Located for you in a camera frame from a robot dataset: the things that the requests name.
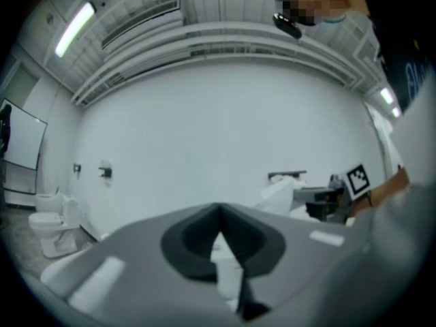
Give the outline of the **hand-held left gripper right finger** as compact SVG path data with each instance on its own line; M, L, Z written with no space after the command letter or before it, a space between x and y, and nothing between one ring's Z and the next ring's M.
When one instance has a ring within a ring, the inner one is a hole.
M347 228L219 205L219 230L243 274L223 320L348 320Z

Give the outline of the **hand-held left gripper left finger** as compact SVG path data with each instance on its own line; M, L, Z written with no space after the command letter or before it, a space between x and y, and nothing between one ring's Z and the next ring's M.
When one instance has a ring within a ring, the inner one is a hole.
M56 315L221 315L210 256L220 233L219 205L174 211L126 225L104 240L103 264L66 298L44 285Z

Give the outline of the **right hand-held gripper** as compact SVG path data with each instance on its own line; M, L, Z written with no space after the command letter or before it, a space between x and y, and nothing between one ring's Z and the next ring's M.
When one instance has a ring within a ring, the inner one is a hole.
M328 187L304 187L294 191L294 201L306 205L306 212L320 221L346 222L353 203L368 196L371 185L366 170L358 164L330 177Z

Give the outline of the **person's right forearm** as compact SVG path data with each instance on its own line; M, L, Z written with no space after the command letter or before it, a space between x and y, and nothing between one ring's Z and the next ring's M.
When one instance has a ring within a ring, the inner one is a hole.
M399 167L398 172L384 184L370 190L352 203L349 216L356 217L358 213L366 209L375 208L384 203L394 194L409 187L409 177L404 167Z

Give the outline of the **oval tankless white toilet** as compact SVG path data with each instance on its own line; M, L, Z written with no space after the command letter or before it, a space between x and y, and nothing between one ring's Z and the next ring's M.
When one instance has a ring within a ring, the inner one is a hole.
M54 294L66 298L74 293L105 260L104 240L47 266L40 281Z

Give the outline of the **white toilet with square tank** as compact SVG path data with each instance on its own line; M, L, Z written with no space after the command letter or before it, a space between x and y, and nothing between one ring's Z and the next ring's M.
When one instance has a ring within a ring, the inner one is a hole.
M218 233L210 260L217 269L217 289L225 301L239 299L243 279L243 268L230 249L223 234Z

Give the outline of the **narrow white toilet with tank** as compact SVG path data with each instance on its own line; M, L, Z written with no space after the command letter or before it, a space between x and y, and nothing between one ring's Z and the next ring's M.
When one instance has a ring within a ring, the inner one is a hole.
M76 230L80 227L78 201L62 191L37 194L35 209L28 221L41 243L43 255L53 259L77 252Z

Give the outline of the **person's black printed t-shirt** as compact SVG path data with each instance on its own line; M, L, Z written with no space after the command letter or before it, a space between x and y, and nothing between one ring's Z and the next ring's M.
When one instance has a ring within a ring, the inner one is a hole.
M424 30L426 22L416 14L373 11L370 15L379 42L378 58L399 108L405 112L435 70L436 46Z

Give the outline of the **white ceiling pipes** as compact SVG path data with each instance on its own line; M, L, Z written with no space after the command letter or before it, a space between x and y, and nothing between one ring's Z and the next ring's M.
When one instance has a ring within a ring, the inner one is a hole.
M347 87L363 78L362 72L351 61L308 37L293 41L278 33L255 31L187 34L173 37L167 44L147 46L127 57L112 58L77 89L72 103L90 106L130 82L173 67L238 58L302 65Z

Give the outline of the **long ceiling tube light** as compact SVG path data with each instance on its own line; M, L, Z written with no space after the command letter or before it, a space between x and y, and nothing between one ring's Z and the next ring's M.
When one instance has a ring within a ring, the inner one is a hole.
M91 17L95 14L95 7L91 2L86 2L80 10L73 17L72 21L68 24L66 29L64 30L60 40L57 43L57 46L54 50L54 53L62 58L65 54L66 50L69 48L70 44L83 28L86 23L91 19Z

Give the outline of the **dark wall paper holder shelf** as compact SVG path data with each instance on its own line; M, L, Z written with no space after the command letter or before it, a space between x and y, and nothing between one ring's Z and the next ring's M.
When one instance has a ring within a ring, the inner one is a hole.
M287 171L287 172L270 172L268 173L268 179L272 180L276 176L291 176L293 178L300 178L302 174L306 174L306 170Z

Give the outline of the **black wall holder white insert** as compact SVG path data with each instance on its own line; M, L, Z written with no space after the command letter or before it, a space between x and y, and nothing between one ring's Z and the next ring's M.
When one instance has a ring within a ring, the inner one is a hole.
M109 160L101 160L98 170L100 171L100 178L105 180L110 180L112 178L112 163Z

